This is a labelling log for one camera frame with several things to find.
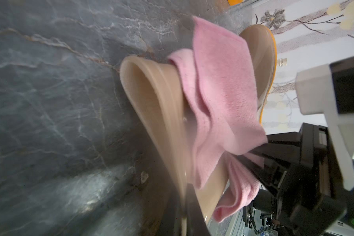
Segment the pink cloth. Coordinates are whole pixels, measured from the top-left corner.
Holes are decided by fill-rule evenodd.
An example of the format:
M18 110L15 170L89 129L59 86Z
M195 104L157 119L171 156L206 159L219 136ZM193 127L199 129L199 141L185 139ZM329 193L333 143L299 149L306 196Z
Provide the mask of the pink cloth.
M225 163L230 186L213 212L222 222L255 199L260 182L237 161L263 167L264 159L251 151L267 137L258 117L258 96L246 41L233 32L199 17L191 49L180 49L168 59L178 69L187 102L196 118L192 148L193 185L203 188L219 161Z

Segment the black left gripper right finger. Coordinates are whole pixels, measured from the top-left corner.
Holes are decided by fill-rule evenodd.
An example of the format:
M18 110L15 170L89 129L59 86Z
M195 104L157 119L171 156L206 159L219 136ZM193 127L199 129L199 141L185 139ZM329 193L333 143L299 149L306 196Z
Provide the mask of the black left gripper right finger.
M187 185L186 190L186 219L187 236L211 236L198 202L198 198L192 184Z

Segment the tan rubber boot orange sole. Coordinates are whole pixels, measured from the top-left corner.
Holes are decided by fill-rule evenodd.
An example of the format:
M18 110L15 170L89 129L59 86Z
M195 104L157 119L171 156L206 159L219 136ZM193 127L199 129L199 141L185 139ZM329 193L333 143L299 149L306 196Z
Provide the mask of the tan rubber boot orange sole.
M240 4L240 3L243 3L244 0L227 0L227 2L228 2L228 4L229 4L230 6L235 6L235 5L238 5L238 4Z

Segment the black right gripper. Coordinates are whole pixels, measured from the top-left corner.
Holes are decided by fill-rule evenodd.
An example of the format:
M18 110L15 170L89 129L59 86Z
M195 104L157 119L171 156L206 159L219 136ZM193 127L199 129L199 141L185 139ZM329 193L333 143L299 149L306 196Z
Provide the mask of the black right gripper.
M264 159L260 167L239 156L273 200L262 210L272 213L295 236L320 236L340 221L354 229L354 188L343 187L344 177L328 128L304 123L299 132L271 134L251 151Z

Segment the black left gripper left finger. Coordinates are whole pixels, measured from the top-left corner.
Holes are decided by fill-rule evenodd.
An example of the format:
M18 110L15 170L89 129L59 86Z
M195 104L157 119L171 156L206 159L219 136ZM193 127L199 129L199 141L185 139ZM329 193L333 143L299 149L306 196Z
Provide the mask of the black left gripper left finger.
M170 193L157 236L181 236L183 233L184 208L177 190Z

